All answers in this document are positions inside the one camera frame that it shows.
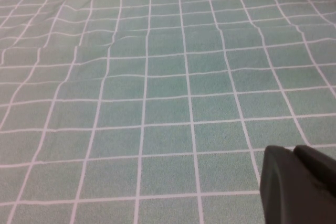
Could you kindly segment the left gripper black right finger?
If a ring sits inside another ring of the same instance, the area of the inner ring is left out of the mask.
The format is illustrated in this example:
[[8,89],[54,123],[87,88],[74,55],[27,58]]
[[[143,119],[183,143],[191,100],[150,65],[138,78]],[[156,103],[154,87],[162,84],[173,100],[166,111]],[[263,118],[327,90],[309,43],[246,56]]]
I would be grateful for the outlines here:
[[297,145],[293,153],[325,189],[335,197],[335,160],[307,145]]

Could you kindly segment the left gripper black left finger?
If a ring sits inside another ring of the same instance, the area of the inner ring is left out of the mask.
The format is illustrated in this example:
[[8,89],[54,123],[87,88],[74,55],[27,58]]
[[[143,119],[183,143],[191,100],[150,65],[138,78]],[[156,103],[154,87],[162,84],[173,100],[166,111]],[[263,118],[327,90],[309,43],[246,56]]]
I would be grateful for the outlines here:
[[260,196],[266,223],[335,223],[335,197],[293,150],[265,148]]

